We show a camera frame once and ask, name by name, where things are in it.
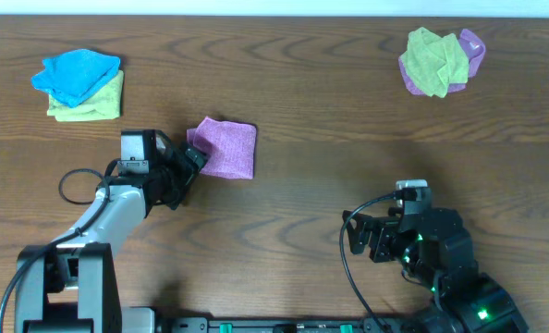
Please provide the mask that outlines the purple microfiber cloth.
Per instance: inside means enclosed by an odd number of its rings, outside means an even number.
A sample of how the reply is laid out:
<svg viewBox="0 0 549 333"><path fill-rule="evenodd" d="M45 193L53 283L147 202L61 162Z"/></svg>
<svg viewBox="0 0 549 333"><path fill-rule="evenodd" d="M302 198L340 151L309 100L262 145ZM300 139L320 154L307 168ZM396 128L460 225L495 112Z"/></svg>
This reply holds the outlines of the purple microfiber cloth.
<svg viewBox="0 0 549 333"><path fill-rule="evenodd" d="M253 179L257 129L251 124L206 117L186 131L187 143L208 156L201 173L223 179Z"/></svg>

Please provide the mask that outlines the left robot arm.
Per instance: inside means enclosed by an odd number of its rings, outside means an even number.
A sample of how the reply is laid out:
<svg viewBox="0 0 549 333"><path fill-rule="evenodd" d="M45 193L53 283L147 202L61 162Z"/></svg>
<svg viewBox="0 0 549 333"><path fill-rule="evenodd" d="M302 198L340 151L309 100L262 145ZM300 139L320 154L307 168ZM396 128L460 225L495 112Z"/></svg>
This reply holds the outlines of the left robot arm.
<svg viewBox="0 0 549 333"><path fill-rule="evenodd" d="M153 332L154 310L122 306L115 257L155 206L178 208L207 160L187 142L122 145L120 157L96 175L95 197L78 221L20 252L0 320L13 300L17 332Z"/></svg>

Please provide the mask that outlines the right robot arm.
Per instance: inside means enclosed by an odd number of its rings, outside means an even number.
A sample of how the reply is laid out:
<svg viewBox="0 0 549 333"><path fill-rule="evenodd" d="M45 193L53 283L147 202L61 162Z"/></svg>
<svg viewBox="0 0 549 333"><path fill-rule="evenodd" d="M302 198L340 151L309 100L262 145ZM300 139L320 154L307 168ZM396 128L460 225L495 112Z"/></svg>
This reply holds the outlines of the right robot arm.
<svg viewBox="0 0 549 333"><path fill-rule="evenodd" d="M372 217L343 212L354 254L371 248L375 263L398 261L405 277L432 294L430 305L382 323L383 332L507 333L530 330L512 297L479 270L471 235L457 211L426 208L418 214Z"/></svg>

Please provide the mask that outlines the green folded cloth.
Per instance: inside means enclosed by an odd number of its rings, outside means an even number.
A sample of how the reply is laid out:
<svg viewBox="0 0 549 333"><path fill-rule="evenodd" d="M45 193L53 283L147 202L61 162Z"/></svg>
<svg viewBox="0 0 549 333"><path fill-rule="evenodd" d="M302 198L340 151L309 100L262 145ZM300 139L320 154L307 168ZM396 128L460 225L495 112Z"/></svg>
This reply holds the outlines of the green folded cloth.
<svg viewBox="0 0 549 333"><path fill-rule="evenodd" d="M121 115L121 97L124 72L119 70L114 78L96 94L76 107L61 104L49 96L47 116L58 122L85 122L111 120Z"/></svg>

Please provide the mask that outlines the blue folded cloth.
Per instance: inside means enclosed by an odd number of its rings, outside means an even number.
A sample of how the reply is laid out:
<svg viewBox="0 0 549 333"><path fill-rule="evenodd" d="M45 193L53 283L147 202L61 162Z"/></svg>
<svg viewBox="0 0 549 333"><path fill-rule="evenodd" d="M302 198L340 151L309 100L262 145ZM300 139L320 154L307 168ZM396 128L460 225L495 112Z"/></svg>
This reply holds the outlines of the blue folded cloth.
<svg viewBox="0 0 549 333"><path fill-rule="evenodd" d="M78 49L45 58L44 70L30 82L34 89L51 95L61 104L76 107L111 81L120 64L117 56Z"/></svg>

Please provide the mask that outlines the green crumpled cloth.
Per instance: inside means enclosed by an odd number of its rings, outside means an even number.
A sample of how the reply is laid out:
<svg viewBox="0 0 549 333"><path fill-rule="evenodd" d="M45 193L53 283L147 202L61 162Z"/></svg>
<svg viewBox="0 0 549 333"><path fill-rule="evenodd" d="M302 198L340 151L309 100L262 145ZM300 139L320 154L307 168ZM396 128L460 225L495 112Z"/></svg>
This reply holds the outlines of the green crumpled cloth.
<svg viewBox="0 0 549 333"><path fill-rule="evenodd" d="M413 84L427 96L444 98L452 84L466 84L469 59L454 33L439 36L425 28L409 33L399 58Z"/></svg>

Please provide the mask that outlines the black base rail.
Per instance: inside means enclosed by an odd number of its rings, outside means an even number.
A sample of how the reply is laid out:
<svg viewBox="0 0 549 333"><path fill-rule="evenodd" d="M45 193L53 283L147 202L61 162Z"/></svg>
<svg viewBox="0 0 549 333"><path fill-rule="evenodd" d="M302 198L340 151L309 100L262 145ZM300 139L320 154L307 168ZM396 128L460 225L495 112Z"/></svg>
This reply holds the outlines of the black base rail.
<svg viewBox="0 0 549 333"><path fill-rule="evenodd" d="M210 319L176 317L159 319L155 333L373 333L400 332L407 319L386 316L382 328L365 319Z"/></svg>

